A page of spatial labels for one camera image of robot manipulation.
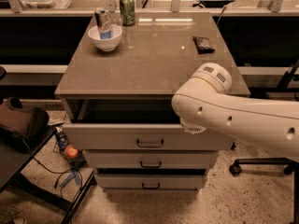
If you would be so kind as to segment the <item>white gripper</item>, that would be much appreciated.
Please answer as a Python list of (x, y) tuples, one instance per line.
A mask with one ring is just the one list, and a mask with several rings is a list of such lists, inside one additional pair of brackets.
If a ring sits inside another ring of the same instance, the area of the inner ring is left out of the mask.
[(186, 133), (190, 133), (190, 134), (199, 134), (199, 133), (203, 133), (206, 130), (206, 127), (192, 123), (185, 119), (180, 119), (180, 124), (181, 124), (183, 130)]

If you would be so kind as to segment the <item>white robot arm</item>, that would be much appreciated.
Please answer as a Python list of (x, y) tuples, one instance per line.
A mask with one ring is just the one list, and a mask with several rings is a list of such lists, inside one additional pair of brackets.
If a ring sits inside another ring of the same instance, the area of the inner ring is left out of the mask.
[(299, 161), (299, 104), (233, 96), (231, 86), (225, 68), (201, 65), (172, 98), (185, 130), (205, 127)]

